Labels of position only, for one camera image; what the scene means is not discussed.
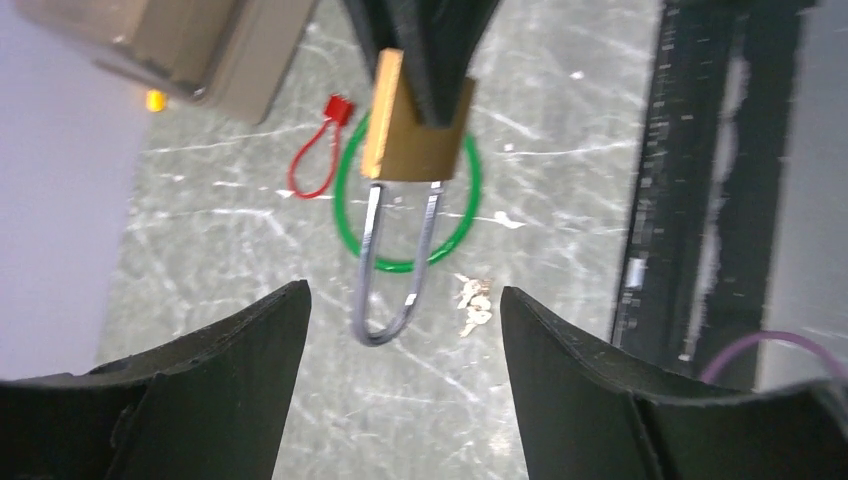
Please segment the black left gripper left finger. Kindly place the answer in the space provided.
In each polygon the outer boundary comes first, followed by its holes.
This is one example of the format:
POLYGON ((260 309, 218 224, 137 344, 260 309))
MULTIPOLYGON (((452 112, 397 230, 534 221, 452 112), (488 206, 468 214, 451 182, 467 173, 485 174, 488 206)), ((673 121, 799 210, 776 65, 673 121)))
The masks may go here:
POLYGON ((269 479, 311 312, 304 280, 156 348, 3 381, 5 479, 269 479))

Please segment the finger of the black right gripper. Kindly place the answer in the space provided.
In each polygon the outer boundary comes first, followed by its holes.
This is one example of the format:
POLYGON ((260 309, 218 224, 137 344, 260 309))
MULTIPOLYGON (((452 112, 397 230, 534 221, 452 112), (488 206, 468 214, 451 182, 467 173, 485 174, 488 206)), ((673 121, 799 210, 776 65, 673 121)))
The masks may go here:
POLYGON ((344 0, 370 79, 376 79, 380 53, 385 49, 402 50, 398 38, 394 0, 344 0))
POLYGON ((413 98, 426 125, 451 125, 471 58, 498 5, 498 0, 390 3, 400 49, 410 61, 413 98))

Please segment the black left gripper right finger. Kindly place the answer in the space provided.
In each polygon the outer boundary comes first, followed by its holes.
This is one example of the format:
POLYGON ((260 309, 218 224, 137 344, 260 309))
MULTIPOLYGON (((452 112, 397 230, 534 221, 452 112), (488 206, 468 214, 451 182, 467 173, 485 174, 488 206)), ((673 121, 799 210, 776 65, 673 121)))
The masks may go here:
POLYGON ((523 290, 500 302, 505 358, 533 479, 843 479, 847 385, 763 393, 636 358, 523 290))

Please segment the brass padlock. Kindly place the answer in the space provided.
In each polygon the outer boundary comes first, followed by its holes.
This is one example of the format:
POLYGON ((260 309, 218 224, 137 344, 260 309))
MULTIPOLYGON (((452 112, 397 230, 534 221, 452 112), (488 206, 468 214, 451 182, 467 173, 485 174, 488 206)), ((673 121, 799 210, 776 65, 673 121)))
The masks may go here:
POLYGON ((410 83, 405 78, 403 52, 387 48, 379 53, 372 110, 360 164, 360 173, 370 181, 370 188, 352 316, 353 333, 366 346, 377 347, 394 340, 411 320, 428 268, 444 183, 455 174, 475 89, 475 79, 462 79, 458 111, 451 125, 429 127, 417 113, 410 83), (388 326, 372 331, 367 318, 369 295, 384 194, 389 182, 428 183, 430 187, 409 292, 388 326))

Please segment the silver key bunch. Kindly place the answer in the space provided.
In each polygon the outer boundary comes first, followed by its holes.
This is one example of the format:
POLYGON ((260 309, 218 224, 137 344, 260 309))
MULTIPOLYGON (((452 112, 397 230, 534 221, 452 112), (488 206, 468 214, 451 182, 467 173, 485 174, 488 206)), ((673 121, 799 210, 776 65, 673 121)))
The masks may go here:
POLYGON ((466 312, 465 326, 459 332, 460 338, 466 338, 476 327, 485 325, 493 317, 490 300, 492 282, 487 279, 467 277, 460 273, 455 273, 454 277, 462 283, 461 290, 455 298, 458 300, 457 309, 466 312))

